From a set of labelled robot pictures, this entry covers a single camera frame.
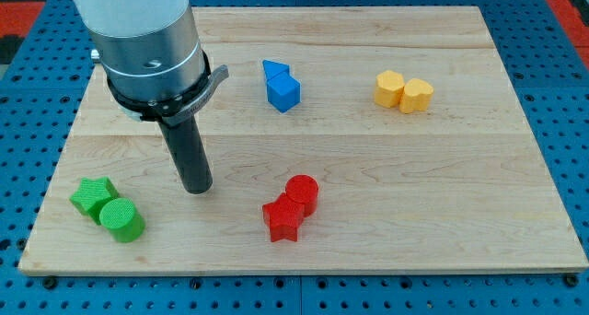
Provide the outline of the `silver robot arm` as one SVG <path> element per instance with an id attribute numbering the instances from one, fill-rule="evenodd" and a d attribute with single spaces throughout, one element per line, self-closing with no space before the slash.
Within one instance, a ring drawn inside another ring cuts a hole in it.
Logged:
<path id="1" fill-rule="evenodd" d="M 73 0 L 113 98 L 137 121 L 191 119 L 228 68 L 212 69 L 190 0 Z"/>

